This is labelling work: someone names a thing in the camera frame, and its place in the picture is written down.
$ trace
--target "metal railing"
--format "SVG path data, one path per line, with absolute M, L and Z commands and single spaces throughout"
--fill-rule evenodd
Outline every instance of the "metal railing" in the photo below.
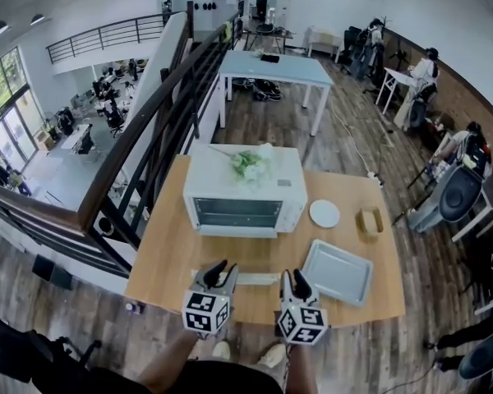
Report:
M 188 37 L 193 38 L 193 2 L 188 3 L 187 23 L 172 65 L 170 69 L 161 71 L 163 83 L 119 136 L 77 211 L 45 204 L 0 186 L 0 218 L 41 245 L 105 272 L 128 277 L 131 265 L 94 229 L 94 223 L 102 212 L 127 243 L 135 249 L 139 247 L 141 239 L 136 229 L 141 214 L 145 208 L 151 213 L 173 158 L 182 149 L 192 127 L 198 136 L 200 118 L 197 118 L 197 113 L 224 54 L 233 47 L 242 31 L 237 18 L 241 10 L 242 5 L 240 11 L 229 19 L 233 25 L 230 40 L 225 39 L 225 26 L 222 25 L 184 62 L 180 62 Z M 180 89 L 173 101 L 172 92 L 177 85 Z M 115 206 L 108 196 L 115 177 L 154 118 L 152 140 L 130 179 L 125 195 Z M 127 221 L 124 213 L 144 172 L 141 201 L 136 206 L 133 219 Z
M 113 45 L 158 39 L 168 18 L 175 13 L 136 17 L 81 32 L 49 45 L 47 47 L 49 58 L 54 64 L 89 51 L 104 50 Z

